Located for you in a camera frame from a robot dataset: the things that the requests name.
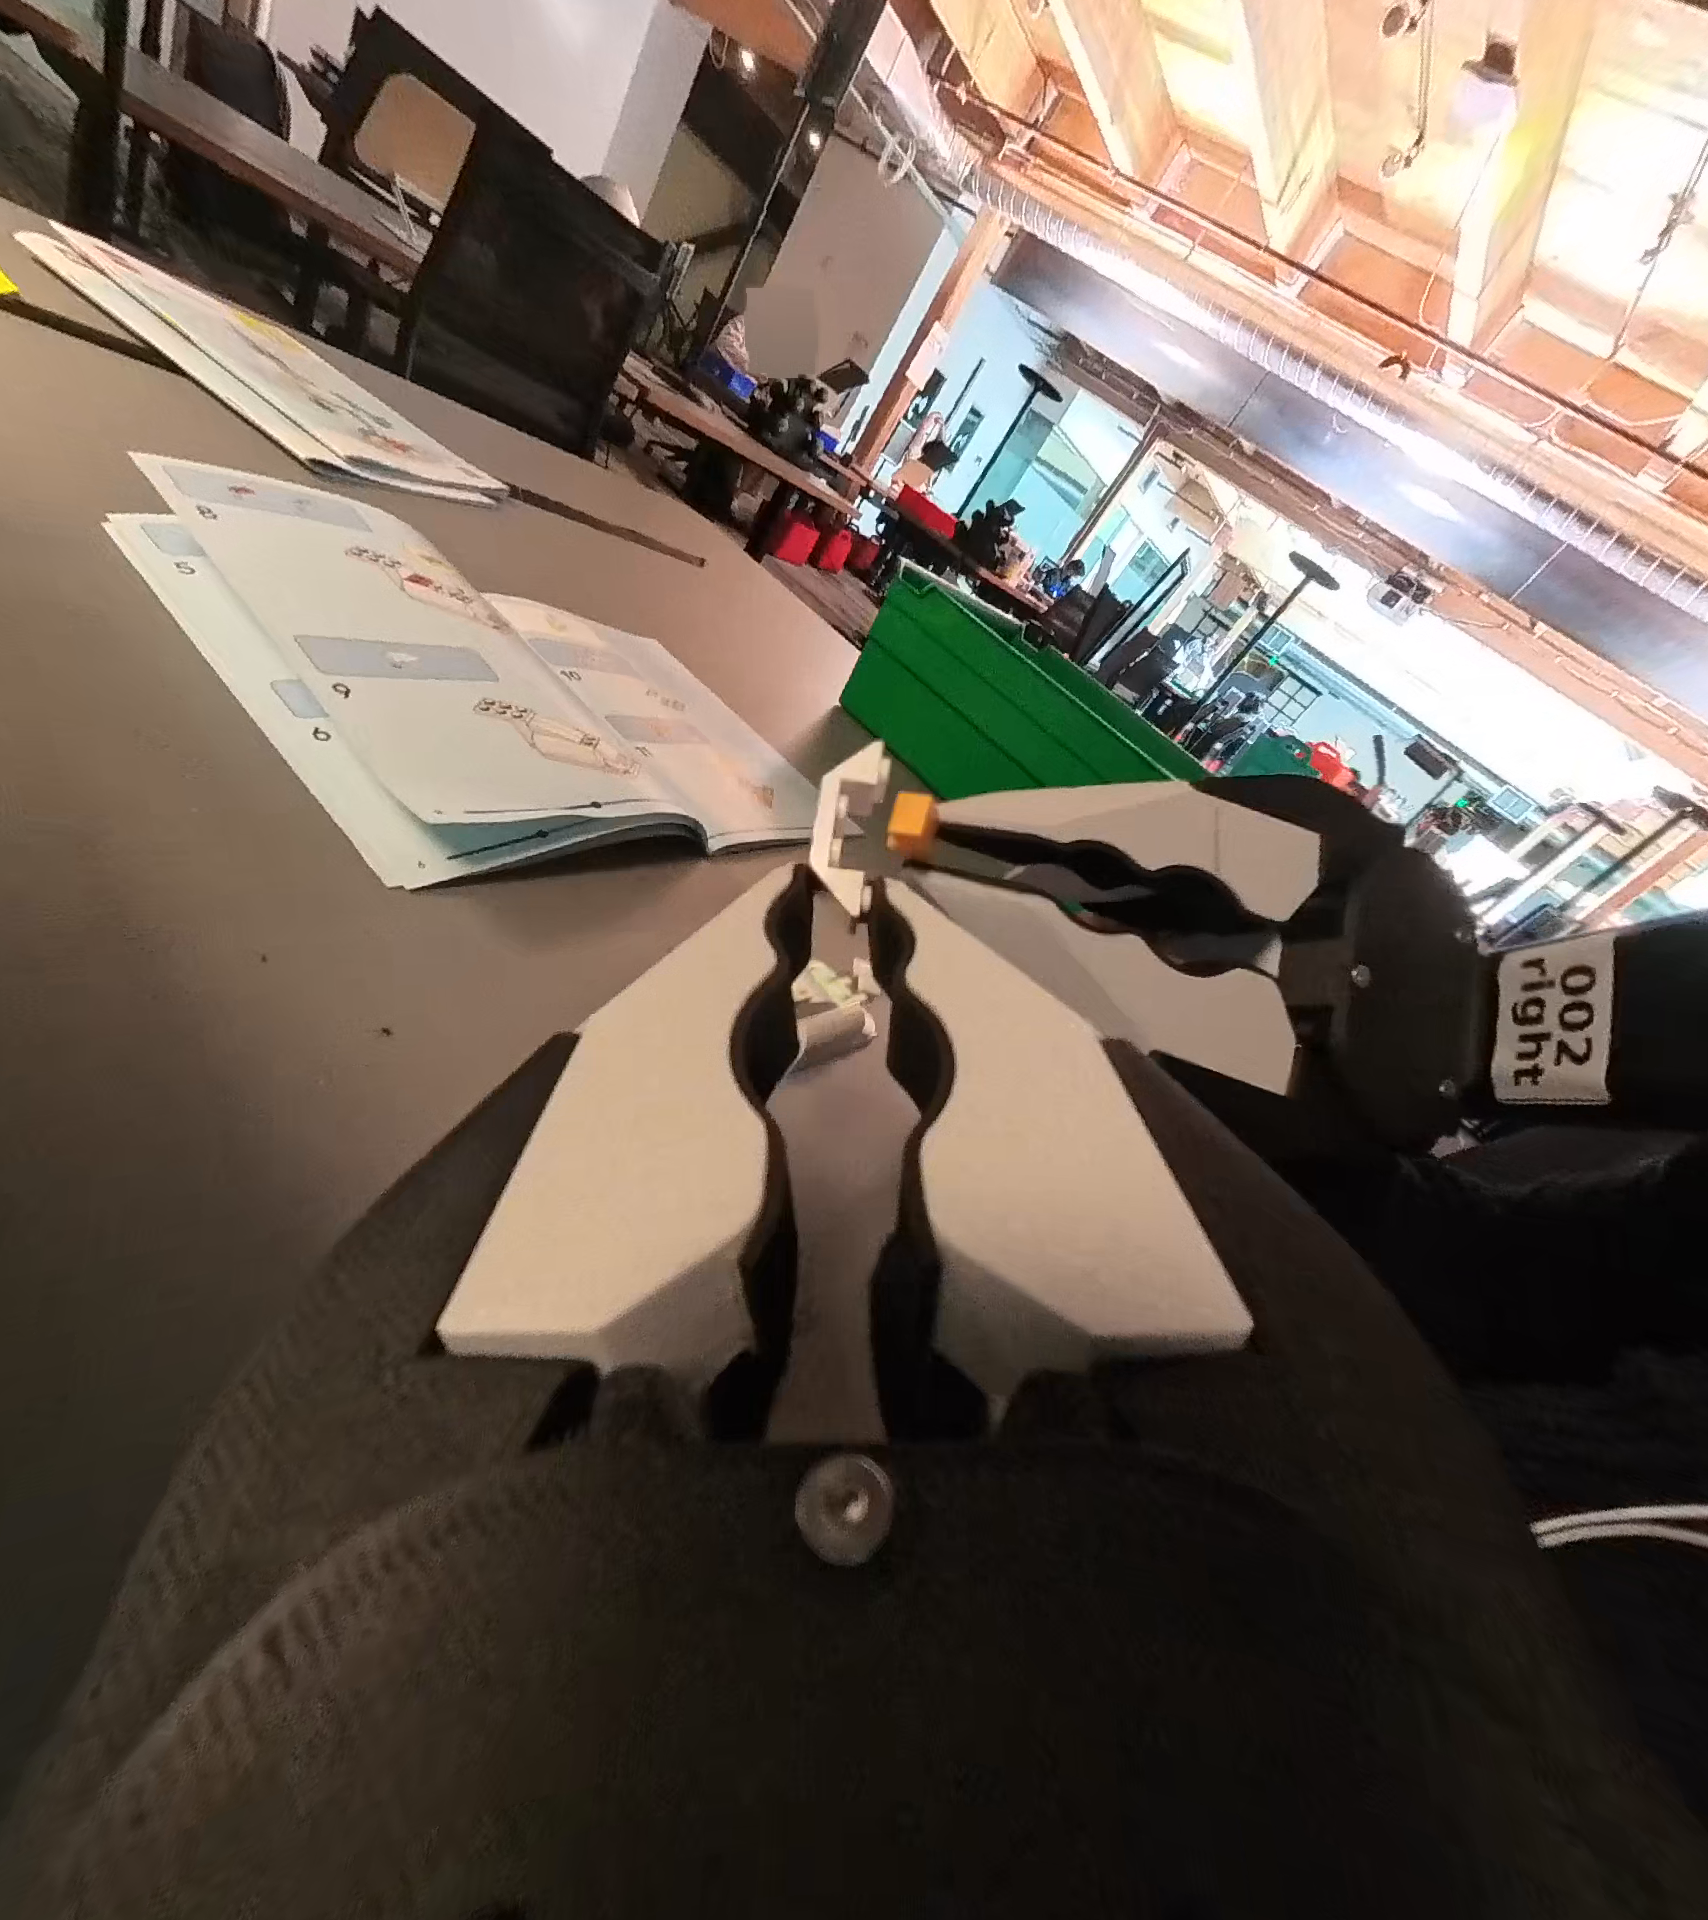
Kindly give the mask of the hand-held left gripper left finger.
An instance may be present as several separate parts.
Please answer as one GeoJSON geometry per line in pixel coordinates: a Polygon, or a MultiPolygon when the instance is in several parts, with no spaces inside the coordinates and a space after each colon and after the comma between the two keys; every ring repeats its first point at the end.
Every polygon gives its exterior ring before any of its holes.
{"type": "Polygon", "coordinates": [[[654,1371],[764,1432],[794,1347],[796,1219],[770,1095],[796,1062],[815,885],[774,871],[577,1030],[435,1323],[462,1359],[654,1371]]]}

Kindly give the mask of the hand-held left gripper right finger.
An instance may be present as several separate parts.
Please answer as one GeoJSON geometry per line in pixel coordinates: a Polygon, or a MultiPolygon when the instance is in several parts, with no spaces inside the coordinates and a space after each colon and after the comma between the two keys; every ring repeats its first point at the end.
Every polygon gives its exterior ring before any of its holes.
{"type": "Polygon", "coordinates": [[[913,1103],[869,1285],[887,1432],[982,1432],[1035,1375],[1235,1355],[1221,1253],[1111,1045],[903,885],[869,907],[887,1067],[913,1103]]]}

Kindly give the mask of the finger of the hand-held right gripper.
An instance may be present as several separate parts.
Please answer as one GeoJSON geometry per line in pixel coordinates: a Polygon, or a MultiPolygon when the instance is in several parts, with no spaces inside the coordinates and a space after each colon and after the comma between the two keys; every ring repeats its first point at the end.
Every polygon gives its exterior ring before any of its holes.
{"type": "Polygon", "coordinates": [[[924,897],[1099,1035],[1288,1092],[1280,924],[1193,867],[930,855],[924,897]]]}
{"type": "Polygon", "coordinates": [[[1185,780],[937,804],[924,867],[1120,926],[1280,926],[1322,883],[1321,840],[1185,780]]]}

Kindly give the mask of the small white bricks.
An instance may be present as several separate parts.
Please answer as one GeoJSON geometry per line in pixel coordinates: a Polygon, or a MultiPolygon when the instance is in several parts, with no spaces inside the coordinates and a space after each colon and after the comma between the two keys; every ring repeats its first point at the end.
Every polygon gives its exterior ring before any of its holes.
{"type": "Polygon", "coordinates": [[[871,965],[855,957],[845,970],[823,960],[794,977],[796,1054],[794,1074],[812,1071],[867,1049],[876,1039],[880,996],[871,965]]]}

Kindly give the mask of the white lego assembly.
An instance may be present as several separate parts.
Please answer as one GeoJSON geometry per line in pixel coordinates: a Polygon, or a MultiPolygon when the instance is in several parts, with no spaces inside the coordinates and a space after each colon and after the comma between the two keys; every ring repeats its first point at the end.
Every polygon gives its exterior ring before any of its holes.
{"type": "Polygon", "coordinates": [[[819,787],[807,868],[847,924],[867,921],[873,880],[887,871],[889,787],[893,759],[881,741],[841,759],[819,787]]]}

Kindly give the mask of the green plastic bin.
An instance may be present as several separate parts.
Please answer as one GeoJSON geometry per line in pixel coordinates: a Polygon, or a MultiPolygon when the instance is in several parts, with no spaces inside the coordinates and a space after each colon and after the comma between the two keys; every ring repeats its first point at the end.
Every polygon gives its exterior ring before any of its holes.
{"type": "Polygon", "coordinates": [[[885,593],[839,706],[949,803],[1205,778],[1086,670],[913,564],[885,593]]]}

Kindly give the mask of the black floor lamp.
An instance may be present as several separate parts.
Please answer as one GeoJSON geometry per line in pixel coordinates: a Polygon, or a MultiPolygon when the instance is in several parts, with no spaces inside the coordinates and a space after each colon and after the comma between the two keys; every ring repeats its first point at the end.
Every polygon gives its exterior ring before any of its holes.
{"type": "Polygon", "coordinates": [[[1265,648],[1270,633],[1296,608],[1302,596],[1308,596],[1309,591],[1321,591],[1321,593],[1339,591],[1335,577],[1316,559],[1293,549],[1288,556],[1288,564],[1296,572],[1296,580],[1292,581],[1292,588],[1282,593],[1282,597],[1272,608],[1254,616],[1254,624],[1249,626],[1249,633],[1240,640],[1235,640],[1229,645],[1229,650],[1224,654],[1221,666],[1215,676],[1215,683],[1205,697],[1208,713],[1219,709],[1221,697],[1224,697],[1227,686],[1233,683],[1233,677],[1240,676],[1246,661],[1265,648]]]}
{"type": "Polygon", "coordinates": [[[981,475],[981,506],[1013,499],[1054,433],[1067,401],[1062,387],[1034,367],[1021,367],[1025,393],[981,475]]]}

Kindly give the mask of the person's black sweater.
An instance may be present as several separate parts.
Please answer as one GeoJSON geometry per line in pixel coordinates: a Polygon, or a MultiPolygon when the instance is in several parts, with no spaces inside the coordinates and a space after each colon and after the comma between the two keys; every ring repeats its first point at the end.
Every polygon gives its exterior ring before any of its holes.
{"type": "MultiPolygon", "coordinates": [[[[1391,1155],[1224,1075],[1165,1074],[1386,1285],[1533,1520],[1708,1507],[1708,1134],[1602,1146],[1535,1126],[1451,1159],[1391,1155]]],[[[1708,1548],[1545,1559],[1708,1827],[1708,1548]]]]}

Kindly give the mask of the open instruction booklet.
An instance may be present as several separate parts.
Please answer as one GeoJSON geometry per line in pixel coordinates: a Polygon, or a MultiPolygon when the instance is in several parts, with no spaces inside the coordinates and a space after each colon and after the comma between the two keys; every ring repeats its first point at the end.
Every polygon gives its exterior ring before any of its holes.
{"type": "Polygon", "coordinates": [[[130,462],[161,510],[108,539],[390,891],[657,835],[811,836],[812,780],[658,640],[487,596],[346,495],[130,462]]]}

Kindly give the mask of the black office chair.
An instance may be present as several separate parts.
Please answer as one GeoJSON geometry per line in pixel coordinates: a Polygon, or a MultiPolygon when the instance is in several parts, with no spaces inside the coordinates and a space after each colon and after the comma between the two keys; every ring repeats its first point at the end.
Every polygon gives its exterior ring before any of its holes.
{"type": "Polygon", "coordinates": [[[389,83],[415,83],[468,124],[464,156],[406,284],[309,248],[346,292],[339,342],[392,317],[392,371],[589,459],[626,356],[667,297],[673,249],[572,175],[508,109],[385,12],[357,18],[326,107],[321,159],[359,166],[389,83]]]}

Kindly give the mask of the closed instruction booklet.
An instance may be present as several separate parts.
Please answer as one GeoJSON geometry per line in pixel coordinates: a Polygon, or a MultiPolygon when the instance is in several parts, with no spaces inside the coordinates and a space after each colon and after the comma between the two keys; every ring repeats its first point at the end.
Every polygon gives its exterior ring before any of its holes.
{"type": "Polygon", "coordinates": [[[304,338],[70,225],[17,244],[304,467],[354,483],[505,503],[511,490],[415,429],[304,338]]]}

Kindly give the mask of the long wooden table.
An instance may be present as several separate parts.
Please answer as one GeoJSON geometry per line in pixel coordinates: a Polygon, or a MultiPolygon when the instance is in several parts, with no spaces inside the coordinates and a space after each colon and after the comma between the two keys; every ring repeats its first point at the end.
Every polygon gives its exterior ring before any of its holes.
{"type": "Polygon", "coordinates": [[[404,204],[304,154],[257,5],[0,5],[0,196],[390,358],[404,204]]]}

